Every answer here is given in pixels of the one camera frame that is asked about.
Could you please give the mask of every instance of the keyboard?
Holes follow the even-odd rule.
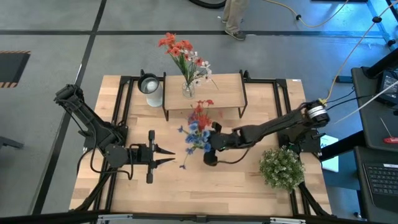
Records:
[[[398,164],[364,164],[373,204],[398,212]]]

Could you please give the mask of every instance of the orange warning stripe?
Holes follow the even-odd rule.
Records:
[[[18,83],[10,83],[10,82],[0,82],[0,88],[15,88]]]
[[[30,50],[0,50],[0,54],[30,54]]]

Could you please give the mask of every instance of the yellow cable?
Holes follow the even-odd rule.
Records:
[[[384,11],[381,12],[381,14],[378,17],[381,17],[389,8],[391,8],[393,5],[397,4],[398,0],[394,1],[391,5],[389,5]],[[331,84],[330,90],[329,90],[329,94],[328,97],[326,97],[326,99],[324,100],[320,100],[323,104],[325,104],[330,96],[331,96],[331,91],[333,89],[333,86],[336,83],[336,79],[338,77],[338,75],[340,74],[340,72],[342,71],[343,67],[346,65],[349,57],[351,56],[351,54],[353,54],[354,50],[357,48],[357,46],[362,42],[362,40],[365,38],[365,36],[368,34],[368,32],[372,29],[372,27],[375,25],[376,23],[373,22],[373,24],[370,26],[370,28],[364,33],[364,35],[362,36],[361,40],[359,40],[359,42],[355,45],[355,47],[352,49],[352,51],[349,53],[349,55],[347,56],[346,60],[344,61],[344,63],[341,65],[340,69],[337,71],[337,74],[335,76],[335,78],[333,79],[333,83]]]
[[[267,1],[267,2],[269,2],[269,3],[273,3],[273,4],[277,4],[277,5],[283,6],[283,7],[287,8],[288,10],[292,11],[296,16],[298,15],[291,7],[288,7],[288,6],[286,6],[285,4],[282,4],[282,3],[280,3],[280,2],[271,1],[271,0],[264,0],[264,1]],[[322,22],[322,23],[319,24],[319,25],[310,26],[310,25],[307,25],[301,18],[299,18],[299,19],[300,19],[300,21],[303,23],[303,25],[305,25],[306,27],[309,27],[309,28],[320,27],[320,26],[324,25],[325,23],[329,22],[329,20],[331,20],[331,18],[333,18],[336,14],[338,14],[338,12],[340,12],[340,10],[342,10],[342,8],[347,4],[348,1],[349,1],[349,0],[346,0],[346,2],[344,2],[344,4],[343,4],[343,5],[342,5],[342,6],[341,6],[329,19],[327,19],[326,21]]]

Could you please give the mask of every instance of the flower bouquet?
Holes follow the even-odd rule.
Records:
[[[206,126],[211,126],[211,119],[208,117],[208,107],[213,105],[212,100],[200,100],[197,107],[193,109],[193,113],[188,118],[189,131],[183,129],[182,125],[178,128],[180,133],[187,134],[185,142],[192,144],[192,147],[186,148],[187,155],[180,168],[186,169],[185,162],[189,155],[192,155],[196,149],[203,149],[204,152],[210,152],[211,145],[208,142],[210,131],[206,130]]]
[[[217,87],[211,79],[209,62],[204,61],[198,56],[198,52],[193,51],[193,46],[189,41],[176,42],[175,34],[166,33],[166,38],[159,40],[159,47],[161,46],[167,47],[165,54],[171,56],[185,78],[185,83],[182,84],[183,96],[189,99],[194,98],[195,86],[201,85],[201,78],[204,78],[206,82],[212,81]]]

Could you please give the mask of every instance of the clear vase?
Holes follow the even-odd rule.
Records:
[[[193,99],[195,97],[195,86],[193,82],[187,85],[187,82],[182,84],[182,95],[187,99]]]

